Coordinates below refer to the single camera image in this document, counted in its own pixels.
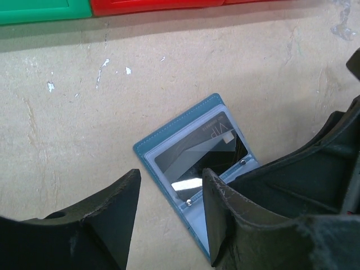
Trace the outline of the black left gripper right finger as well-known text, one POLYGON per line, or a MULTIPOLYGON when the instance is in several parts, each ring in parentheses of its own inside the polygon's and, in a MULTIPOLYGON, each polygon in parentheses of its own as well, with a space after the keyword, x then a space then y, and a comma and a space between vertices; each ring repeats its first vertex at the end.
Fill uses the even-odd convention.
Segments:
POLYGON ((202 174, 210 264, 216 269, 358 269, 359 216, 269 211, 202 174))

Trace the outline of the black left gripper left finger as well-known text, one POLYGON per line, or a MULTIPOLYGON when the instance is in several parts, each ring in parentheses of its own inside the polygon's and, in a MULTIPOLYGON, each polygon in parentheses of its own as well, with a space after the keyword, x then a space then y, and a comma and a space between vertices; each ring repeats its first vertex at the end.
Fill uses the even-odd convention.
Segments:
POLYGON ((1 269, 126 269, 140 194, 132 169, 44 219, 1 218, 1 269))

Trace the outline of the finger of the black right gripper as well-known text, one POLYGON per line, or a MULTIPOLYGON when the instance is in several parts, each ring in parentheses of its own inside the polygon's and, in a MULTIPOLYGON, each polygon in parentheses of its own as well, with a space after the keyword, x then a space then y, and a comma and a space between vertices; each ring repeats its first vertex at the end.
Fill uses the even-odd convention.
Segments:
POLYGON ((230 187, 284 217, 359 213, 359 98, 334 111, 303 147, 237 177, 230 187))

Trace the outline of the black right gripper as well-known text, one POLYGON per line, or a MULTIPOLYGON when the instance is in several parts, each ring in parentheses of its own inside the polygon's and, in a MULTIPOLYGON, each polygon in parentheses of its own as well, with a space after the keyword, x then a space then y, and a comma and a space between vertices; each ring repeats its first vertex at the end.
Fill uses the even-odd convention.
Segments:
POLYGON ((347 69, 360 80, 360 48, 358 48, 346 62, 347 69))

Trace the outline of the black card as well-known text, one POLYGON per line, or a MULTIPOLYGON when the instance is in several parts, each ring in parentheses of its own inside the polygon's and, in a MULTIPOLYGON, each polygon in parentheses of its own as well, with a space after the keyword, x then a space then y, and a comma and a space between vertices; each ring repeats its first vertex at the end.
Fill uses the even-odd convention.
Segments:
POLYGON ((247 154, 227 114, 221 111, 154 160, 177 197, 185 202, 201 190, 203 169, 221 175, 247 154))

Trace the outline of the blue leather card holder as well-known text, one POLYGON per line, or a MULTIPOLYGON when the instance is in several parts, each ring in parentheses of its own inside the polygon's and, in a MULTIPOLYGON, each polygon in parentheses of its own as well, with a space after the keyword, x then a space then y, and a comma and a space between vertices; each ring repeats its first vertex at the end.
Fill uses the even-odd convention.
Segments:
POLYGON ((217 93, 211 94, 133 146, 134 152, 207 258, 210 257, 210 251, 203 203, 203 179, 201 190, 191 199, 184 202, 177 197, 170 183, 156 165, 154 158, 221 111, 227 114, 241 141, 248 150, 248 154, 230 167, 229 170, 221 175, 216 173, 225 183, 230 183, 236 177, 258 168, 260 164, 229 109, 217 93))

